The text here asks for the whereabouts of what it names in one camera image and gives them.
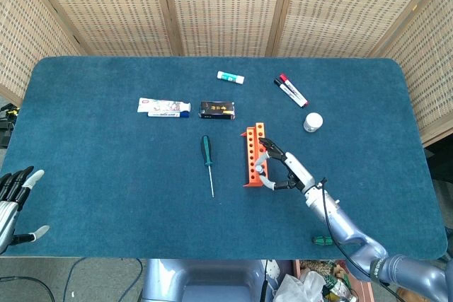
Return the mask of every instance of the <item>white plastic bag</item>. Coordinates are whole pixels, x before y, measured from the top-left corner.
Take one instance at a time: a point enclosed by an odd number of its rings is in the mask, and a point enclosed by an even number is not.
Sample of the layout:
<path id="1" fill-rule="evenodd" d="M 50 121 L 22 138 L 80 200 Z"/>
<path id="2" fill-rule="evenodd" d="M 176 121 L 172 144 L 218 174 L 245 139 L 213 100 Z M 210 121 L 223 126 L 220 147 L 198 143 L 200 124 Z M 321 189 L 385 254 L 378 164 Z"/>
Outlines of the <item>white plastic bag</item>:
<path id="1" fill-rule="evenodd" d="M 285 275 L 274 302 L 322 302 L 324 278 L 317 272 L 309 272 L 304 281 L 291 275 Z"/>

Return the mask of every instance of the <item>glue stick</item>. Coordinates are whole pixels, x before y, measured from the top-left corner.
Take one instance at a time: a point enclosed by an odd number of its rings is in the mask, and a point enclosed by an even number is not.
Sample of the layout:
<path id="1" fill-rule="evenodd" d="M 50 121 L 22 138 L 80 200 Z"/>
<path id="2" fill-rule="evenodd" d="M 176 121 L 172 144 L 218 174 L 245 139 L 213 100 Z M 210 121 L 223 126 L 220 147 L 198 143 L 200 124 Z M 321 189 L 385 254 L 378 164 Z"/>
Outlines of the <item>glue stick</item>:
<path id="1" fill-rule="evenodd" d="M 237 76 L 236 74 L 228 74 L 227 72 L 217 72 L 217 78 L 223 79 L 224 81 L 232 81 L 237 84 L 243 84 L 243 76 Z"/>

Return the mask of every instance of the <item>screwdriver shaft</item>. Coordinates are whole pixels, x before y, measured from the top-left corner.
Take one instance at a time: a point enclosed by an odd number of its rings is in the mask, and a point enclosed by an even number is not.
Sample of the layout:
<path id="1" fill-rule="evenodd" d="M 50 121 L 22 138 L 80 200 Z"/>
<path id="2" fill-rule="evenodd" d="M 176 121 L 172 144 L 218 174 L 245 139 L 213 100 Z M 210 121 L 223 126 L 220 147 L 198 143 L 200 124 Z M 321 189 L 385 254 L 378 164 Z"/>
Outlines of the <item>screwdriver shaft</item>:
<path id="1" fill-rule="evenodd" d="M 212 194 L 212 198 L 214 198 L 214 188 L 212 187 L 212 176 L 211 176 L 211 166 L 209 165 L 207 167 L 210 171 L 210 181 L 211 181 L 211 194 Z"/>

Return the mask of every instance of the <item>green screwdriver handle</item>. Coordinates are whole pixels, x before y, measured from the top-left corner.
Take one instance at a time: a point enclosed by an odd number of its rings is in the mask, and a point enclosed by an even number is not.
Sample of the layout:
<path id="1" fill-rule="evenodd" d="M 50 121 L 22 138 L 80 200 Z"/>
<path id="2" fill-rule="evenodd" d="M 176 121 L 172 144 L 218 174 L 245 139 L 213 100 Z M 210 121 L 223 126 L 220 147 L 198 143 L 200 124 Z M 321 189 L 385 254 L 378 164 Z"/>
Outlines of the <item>green screwdriver handle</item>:
<path id="1" fill-rule="evenodd" d="M 201 137 L 201 152 L 203 154 L 203 158 L 205 159 L 205 165 L 211 166 L 211 141 L 210 138 L 206 135 Z"/>

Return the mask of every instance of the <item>red marker cap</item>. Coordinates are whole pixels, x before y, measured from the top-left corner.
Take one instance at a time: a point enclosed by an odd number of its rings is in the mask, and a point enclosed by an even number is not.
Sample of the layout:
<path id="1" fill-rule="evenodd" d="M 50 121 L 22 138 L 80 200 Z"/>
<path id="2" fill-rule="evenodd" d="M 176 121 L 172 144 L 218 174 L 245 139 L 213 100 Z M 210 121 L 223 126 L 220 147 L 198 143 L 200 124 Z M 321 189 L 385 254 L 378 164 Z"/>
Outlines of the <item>red marker cap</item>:
<path id="1" fill-rule="evenodd" d="M 287 81 L 288 78 L 286 77 L 285 74 L 280 74 L 280 79 L 282 79 L 283 81 Z"/>

